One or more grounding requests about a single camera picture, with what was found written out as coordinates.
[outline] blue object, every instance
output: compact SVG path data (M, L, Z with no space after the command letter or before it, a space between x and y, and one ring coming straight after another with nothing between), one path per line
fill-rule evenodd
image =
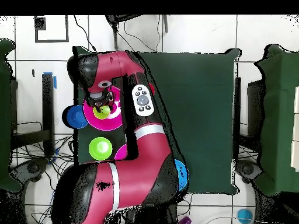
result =
M58 155L58 153L59 153L59 148L57 148L57 149L55 150L55 154ZM57 157L53 157L53 158L52 158L52 161L55 162L56 159L57 159Z
M188 173L187 173L186 166L179 160L175 159L175 165L179 174L179 191L180 191L186 186L188 182Z
M239 222L241 222L242 224L249 224L252 222L252 218L253 218L253 215L252 215L252 212L248 209L240 209L238 211L238 219L239 219Z
M67 112L67 121L75 129L82 129L88 125L82 106L72 106Z
M57 88L56 76L53 77L53 86L55 89Z
M44 72L44 74L53 75L52 72ZM57 88L56 76L53 76L53 87L54 87L55 89Z

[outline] table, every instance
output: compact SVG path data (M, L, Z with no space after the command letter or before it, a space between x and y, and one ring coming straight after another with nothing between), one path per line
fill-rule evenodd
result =
M81 47L77 50L78 54L89 53ZM231 49L225 54L139 54L156 81L155 89L161 94L173 134L185 157L190 171L189 192L237 193L231 185L231 162L234 61L239 50ZM158 94L154 97L159 109L162 108ZM83 99L80 89L80 104ZM109 159L114 159L116 151L125 144L121 127L106 132L88 125L78 133L79 162L93 161L88 146L96 137L111 141L113 152ZM173 153L175 159L181 159L176 151Z

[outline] blue plate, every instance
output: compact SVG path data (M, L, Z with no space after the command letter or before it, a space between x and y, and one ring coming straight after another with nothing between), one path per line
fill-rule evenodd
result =
M175 159L175 165L179 174L179 191L180 191L188 183L188 173L187 173L186 166L179 160Z
M88 125L82 106L72 106L67 113L69 125L75 129L82 129Z

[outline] blue bowl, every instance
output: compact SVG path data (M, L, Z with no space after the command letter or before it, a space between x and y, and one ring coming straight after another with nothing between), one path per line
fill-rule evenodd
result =
M88 125L82 106L72 106L67 112L67 121L75 129L82 129Z

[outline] wheel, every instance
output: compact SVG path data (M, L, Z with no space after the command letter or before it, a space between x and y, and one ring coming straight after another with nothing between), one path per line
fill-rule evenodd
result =
M245 184L250 184L250 180L248 180L248 178L242 177L242 181L243 181Z
M35 182L38 182L40 179L41 179L41 174L38 175L37 177L31 179L31 182L34 182L34 183L35 183Z

